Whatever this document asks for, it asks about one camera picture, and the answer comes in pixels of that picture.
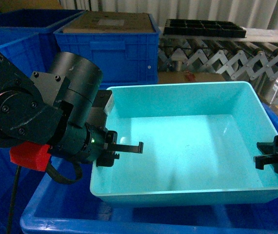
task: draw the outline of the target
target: black plastic tray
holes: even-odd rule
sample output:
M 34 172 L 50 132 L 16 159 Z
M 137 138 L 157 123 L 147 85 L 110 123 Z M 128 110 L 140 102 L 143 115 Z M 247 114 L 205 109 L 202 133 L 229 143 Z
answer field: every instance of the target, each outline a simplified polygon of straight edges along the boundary
M 246 31 L 232 22 L 213 20 L 168 19 L 164 35 L 244 38 Z

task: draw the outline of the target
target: red mount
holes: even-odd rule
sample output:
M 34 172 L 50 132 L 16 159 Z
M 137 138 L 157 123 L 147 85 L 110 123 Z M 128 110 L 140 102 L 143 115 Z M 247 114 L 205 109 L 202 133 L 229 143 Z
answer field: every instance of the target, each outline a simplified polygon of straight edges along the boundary
M 51 156 L 48 153 L 49 147 L 26 141 L 11 148 L 10 160 L 19 166 L 44 172 Z

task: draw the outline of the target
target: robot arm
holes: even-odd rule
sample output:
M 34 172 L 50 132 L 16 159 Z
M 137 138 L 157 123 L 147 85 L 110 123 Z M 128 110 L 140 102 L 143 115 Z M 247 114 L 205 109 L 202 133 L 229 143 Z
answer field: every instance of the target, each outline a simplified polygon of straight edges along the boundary
M 51 154 L 72 162 L 79 179 L 81 163 L 111 167 L 116 151 L 142 153 L 142 142 L 118 145 L 117 132 L 105 128 L 114 101 L 98 91 L 102 77 L 89 60 L 60 52 L 48 73 L 28 78 L 0 53 L 0 147 L 12 147 L 11 161 L 72 183 L 58 179 Z

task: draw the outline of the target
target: teal plastic tray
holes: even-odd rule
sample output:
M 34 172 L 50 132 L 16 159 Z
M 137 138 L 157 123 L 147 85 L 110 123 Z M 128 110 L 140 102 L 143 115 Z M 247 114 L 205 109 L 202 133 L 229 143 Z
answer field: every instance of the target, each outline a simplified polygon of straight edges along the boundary
M 257 142 L 277 132 L 247 82 L 113 87 L 106 127 L 118 143 L 144 142 L 111 168 L 93 165 L 90 191 L 112 206 L 262 203 L 278 174 L 257 170 Z

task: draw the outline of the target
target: white curtain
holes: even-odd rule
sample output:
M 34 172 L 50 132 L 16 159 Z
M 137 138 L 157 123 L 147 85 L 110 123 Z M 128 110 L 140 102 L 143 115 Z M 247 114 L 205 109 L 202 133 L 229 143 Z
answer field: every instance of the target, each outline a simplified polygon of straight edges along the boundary
M 239 26 L 278 29 L 278 0 L 60 0 L 65 9 L 150 13 L 166 19 L 221 20 Z

